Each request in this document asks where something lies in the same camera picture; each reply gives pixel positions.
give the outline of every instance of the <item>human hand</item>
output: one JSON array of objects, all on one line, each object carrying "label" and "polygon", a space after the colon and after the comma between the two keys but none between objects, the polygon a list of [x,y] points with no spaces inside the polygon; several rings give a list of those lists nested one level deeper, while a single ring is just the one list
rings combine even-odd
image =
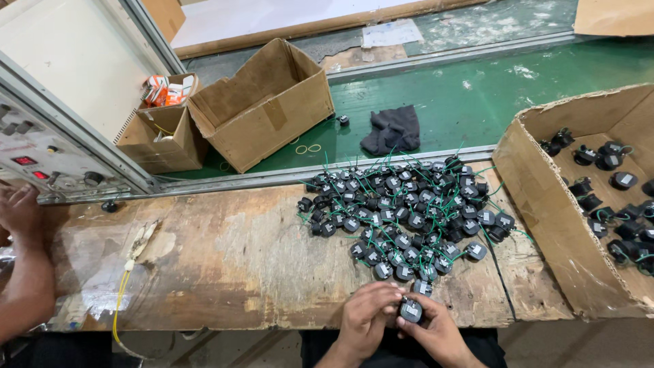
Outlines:
[{"label": "human hand", "polygon": [[426,328],[397,317],[396,323],[402,329],[400,337],[412,336],[444,368],[485,367],[463,341],[444,305],[418,293],[406,296],[422,306]]},{"label": "human hand", "polygon": [[5,228],[22,244],[42,244],[41,208],[37,203],[39,191],[26,184],[21,189],[0,186],[0,227]]},{"label": "human hand", "polygon": [[386,315],[397,314],[392,305],[402,299],[405,289],[397,284],[374,282],[355,291],[343,307],[338,339],[317,367],[358,367],[379,347]]}]

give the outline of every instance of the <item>wooden table surface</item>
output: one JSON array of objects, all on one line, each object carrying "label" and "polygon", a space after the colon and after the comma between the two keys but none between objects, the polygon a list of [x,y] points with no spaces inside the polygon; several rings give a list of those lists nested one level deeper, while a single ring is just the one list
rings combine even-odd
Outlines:
[{"label": "wooden table surface", "polygon": [[[482,175],[499,186],[495,170]],[[303,185],[289,185],[129,200],[113,214],[99,203],[47,208],[60,296],[50,328],[111,329],[127,251],[155,220],[161,224],[131,273],[119,330],[337,327],[342,304],[374,281],[372,271],[351,259],[350,234],[310,235],[296,216],[303,195]],[[492,199],[515,217],[504,188]],[[525,229],[519,218],[516,225]],[[472,238],[459,248],[470,240],[487,244]],[[518,232],[480,262],[456,260],[432,298],[461,327],[573,318],[538,247]]]}]

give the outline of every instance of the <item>tape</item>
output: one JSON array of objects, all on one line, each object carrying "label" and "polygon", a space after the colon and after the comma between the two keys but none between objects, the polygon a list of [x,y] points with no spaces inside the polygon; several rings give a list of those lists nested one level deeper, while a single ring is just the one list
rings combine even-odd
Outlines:
[{"label": "tape", "polygon": [[264,103],[264,111],[268,116],[268,120],[270,120],[270,124],[272,124],[273,128],[277,131],[281,130],[281,128],[284,127],[284,124],[288,121],[278,99]]}]

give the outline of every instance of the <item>dark rag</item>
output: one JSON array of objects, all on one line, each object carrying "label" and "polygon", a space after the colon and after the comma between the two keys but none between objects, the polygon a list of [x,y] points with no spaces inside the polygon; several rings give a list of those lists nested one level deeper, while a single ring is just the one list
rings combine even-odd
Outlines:
[{"label": "dark rag", "polygon": [[361,140],[361,147],[373,155],[387,155],[393,147],[393,152],[420,147],[420,124],[413,105],[370,114],[372,132]]}]

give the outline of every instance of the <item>small cardboard box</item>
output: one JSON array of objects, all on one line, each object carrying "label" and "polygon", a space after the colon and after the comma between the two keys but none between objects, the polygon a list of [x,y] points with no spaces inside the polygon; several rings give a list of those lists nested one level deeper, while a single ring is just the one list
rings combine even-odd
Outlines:
[{"label": "small cardboard box", "polygon": [[[154,142],[160,129],[174,133]],[[208,142],[193,123],[187,107],[140,111],[116,146],[150,174],[202,168]]]},{"label": "small cardboard box", "polygon": [[[545,255],[575,313],[584,318],[654,317],[654,282],[633,263],[616,265],[607,243],[598,239],[577,200],[562,180],[572,184],[591,178],[592,193],[618,212],[627,204],[651,199],[640,186],[654,178],[654,86],[640,84],[594,92],[548,103],[518,113],[493,152],[493,161]],[[538,142],[549,141],[564,126],[576,141],[550,158]],[[574,163],[573,153],[585,144],[595,151],[619,141],[635,151],[615,171]],[[608,183],[615,172],[630,172],[638,184],[618,191]],[[639,218],[651,226],[649,221]]]},{"label": "small cardboard box", "polygon": [[202,136],[244,173],[334,112],[324,70],[282,39],[233,78],[196,92],[189,108]]}]

